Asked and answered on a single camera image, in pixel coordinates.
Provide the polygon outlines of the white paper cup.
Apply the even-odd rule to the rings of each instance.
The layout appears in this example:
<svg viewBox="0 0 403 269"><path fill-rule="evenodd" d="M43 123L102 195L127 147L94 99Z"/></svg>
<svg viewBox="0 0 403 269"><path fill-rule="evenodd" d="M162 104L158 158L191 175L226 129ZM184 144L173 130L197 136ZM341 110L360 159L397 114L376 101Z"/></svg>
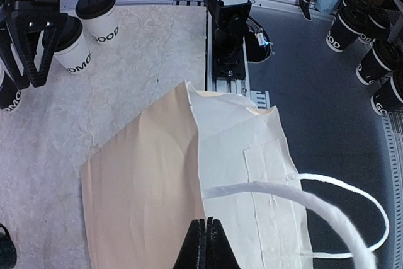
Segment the white paper cup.
<svg viewBox="0 0 403 269"><path fill-rule="evenodd" d="M116 40L119 31L116 4L100 17L87 20L79 19L98 44L106 45Z"/></svg>
<svg viewBox="0 0 403 269"><path fill-rule="evenodd" d="M71 74L83 73L91 63L91 53L87 45L84 29L70 47L60 52L54 52L54 58Z"/></svg>

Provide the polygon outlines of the black cup lid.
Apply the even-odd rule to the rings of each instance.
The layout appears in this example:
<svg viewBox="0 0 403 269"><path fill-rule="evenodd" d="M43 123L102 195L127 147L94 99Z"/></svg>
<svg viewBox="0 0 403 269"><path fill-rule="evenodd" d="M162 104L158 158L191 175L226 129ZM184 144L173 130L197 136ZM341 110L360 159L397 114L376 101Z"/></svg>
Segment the black cup lid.
<svg viewBox="0 0 403 269"><path fill-rule="evenodd" d="M107 13L115 4L116 0L78 0L75 11L81 19L93 19Z"/></svg>
<svg viewBox="0 0 403 269"><path fill-rule="evenodd" d="M80 37L82 31L83 25L81 20L77 17L69 16L55 51L60 52L73 45L73 43Z"/></svg>

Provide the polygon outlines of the brown paper bag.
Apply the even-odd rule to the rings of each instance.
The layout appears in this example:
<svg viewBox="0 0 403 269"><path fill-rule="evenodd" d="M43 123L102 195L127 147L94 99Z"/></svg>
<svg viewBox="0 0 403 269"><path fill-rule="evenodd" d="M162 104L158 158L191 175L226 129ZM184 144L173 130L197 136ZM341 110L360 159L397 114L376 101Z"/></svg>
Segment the brown paper bag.
<svg viewBox="0 0 403 269"><path fill-rule="evenodd" d="M376 268L384 234L367 245L338 207L303 180L369 193L299 173L276 107L197 91L183 82L140 113L81 168L93 268L173 268L190 222L218 219L240 268L312 268L352 259Z"/></svg>

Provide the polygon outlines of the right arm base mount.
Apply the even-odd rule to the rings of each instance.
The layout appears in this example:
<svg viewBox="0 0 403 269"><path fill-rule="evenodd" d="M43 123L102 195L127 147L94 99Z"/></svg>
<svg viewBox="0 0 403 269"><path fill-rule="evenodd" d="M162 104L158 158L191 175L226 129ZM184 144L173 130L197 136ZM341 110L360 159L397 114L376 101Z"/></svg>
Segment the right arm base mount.
<svg viewBox="0 0 403 269"><path fill-rule="evenodd" d="M243 37L240 34L213 28L212 78L245 80Z"/></svg>

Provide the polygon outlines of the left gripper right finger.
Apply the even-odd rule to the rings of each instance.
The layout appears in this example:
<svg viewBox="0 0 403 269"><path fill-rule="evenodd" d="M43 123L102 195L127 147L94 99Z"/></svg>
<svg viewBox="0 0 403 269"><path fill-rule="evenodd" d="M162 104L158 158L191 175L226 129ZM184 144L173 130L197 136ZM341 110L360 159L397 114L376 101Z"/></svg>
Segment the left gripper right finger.
<svg viewBox="0 0 403 269"><path fill-rule="evenodd" d="M240 269L234 252L218 219L207 219L206 235L207 269Z"/></svg>

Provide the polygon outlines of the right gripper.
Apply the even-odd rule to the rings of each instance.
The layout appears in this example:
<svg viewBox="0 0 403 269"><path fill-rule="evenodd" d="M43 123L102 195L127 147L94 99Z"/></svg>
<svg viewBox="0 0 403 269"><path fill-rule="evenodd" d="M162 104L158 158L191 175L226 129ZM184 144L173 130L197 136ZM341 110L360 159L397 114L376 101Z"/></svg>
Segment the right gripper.
<svg viewBox="0 0 403 269"><path fill-rule="evenodd" d="M48 73L55 49L68 19L66 13L40 14L39 11L60 11L61 0L1 0L1 60L5 65L6 72L19 90L29 87L44 86L47 82ZM32 11L36 16L30 16L26 22L26 42L28 54L25 56L27 63L26 72L23 65L20 69L16 57L12 51L12 34L6 25L6 19L13 12ZM38 43L41 42L40 34L43 32L45 44L39 68L35 65L35 54Z"/></svg>

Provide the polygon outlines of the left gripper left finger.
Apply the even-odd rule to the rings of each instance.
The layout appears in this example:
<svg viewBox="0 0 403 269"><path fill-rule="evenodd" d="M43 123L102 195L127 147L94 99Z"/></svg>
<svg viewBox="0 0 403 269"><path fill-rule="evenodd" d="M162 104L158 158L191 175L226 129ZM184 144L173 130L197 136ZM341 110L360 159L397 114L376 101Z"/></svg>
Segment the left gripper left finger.
<svg viewBox="0 0 403 269"><path fill-rule="evenodd" d="M206 268L206 240L205 219L192 220L173 269Z"/></svg>

